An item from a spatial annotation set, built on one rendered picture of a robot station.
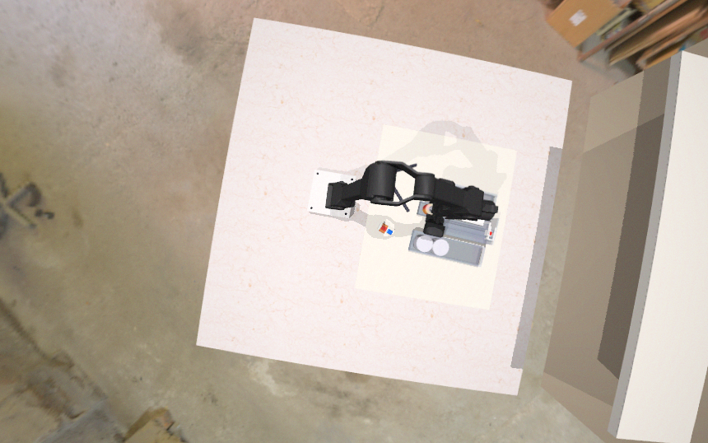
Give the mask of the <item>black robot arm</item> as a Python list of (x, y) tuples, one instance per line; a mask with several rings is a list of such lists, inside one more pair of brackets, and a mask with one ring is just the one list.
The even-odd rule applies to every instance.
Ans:
[[(413, 196), (394, 201), (397, 169), (415, 179)], [(379, 160), (371, 163), (361, 179), (350, 184), (344, 181), (328, 183), (325, 208), (345, 210), (353, 208), (356, 200), (398, 207), (412, 200), (432, 201), (441, 204), (441, 211), (448, 220), (490, 221), (498, 206), (494, 201), (483, 199), (484, 191), (474, 185), (463, 189), (435, 177), (430, 172), (421, 172), (403, 161)]]

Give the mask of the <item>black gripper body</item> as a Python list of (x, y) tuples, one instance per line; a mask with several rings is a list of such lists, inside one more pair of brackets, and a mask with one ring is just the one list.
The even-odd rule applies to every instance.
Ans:
[[(453, 180), (447, 180), (443, 178), (438, 178), (439, 180), (443, 180), (449, 184), (455, 185), (455, 182)], [(445, 226), (443, 226), (444, 223), (444, 218), (447, 217), (440, 208), (441, 204), (438, 203), (433, 203), (433, 207), (431, 210), (431, 213), (433, 213), (433, 216), (431, 216), (430, 222), (426, 222), (424, 226), (424, 234), (426, 235), (433, 235), (436, 237), (441, 238), (444, 234)]]

